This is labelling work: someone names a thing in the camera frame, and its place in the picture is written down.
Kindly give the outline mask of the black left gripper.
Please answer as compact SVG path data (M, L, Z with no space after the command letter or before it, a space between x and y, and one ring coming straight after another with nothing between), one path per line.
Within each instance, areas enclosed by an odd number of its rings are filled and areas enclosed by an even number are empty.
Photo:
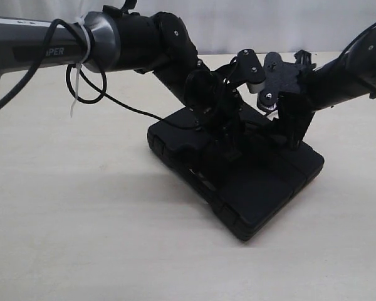
M253 49L241 50L228 64L216 70L194 70L185 81L184 103L198 121L209 131L221 130L219 147L229 162L241 156L234 124L243 100L238 92L246 85L251 94L265 88L266 72Z

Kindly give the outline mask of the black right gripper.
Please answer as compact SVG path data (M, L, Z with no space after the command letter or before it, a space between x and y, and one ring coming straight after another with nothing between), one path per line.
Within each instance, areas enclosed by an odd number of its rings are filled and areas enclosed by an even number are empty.
M278 107L279 128L287 138L288 148L297 150L315 115L308 99L301 93L300 78L316 68L312 54L300 50L294 54L295 62L283 61L277 52L264 58L266 80L258 93L257 108L273 113Z

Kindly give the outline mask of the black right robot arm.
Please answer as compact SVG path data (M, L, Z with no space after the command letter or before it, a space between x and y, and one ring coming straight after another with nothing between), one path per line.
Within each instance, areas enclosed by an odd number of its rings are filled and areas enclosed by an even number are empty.
M366 30L343 55L318 68L311 53L300 50L294 63L277 52L264 58L266 81L258 108L277 110L278 118L262 128L298 148L317 111L368 95L376 98L376 27Z

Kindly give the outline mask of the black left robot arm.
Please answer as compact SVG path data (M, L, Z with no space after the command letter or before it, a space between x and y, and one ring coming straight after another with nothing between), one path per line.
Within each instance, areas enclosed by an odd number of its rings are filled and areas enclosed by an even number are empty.
M0 110L40 68L57 65L84 66L102 77L127 70L153 73L228 157L245 148L245 123L239 117L243 101L236 89L247 84L256 93L264 80L253 50L210 70L200 61L184 22L172 13L143 16L130 8L104 6L74 23L0 17L0 79L24 72L0 99Z

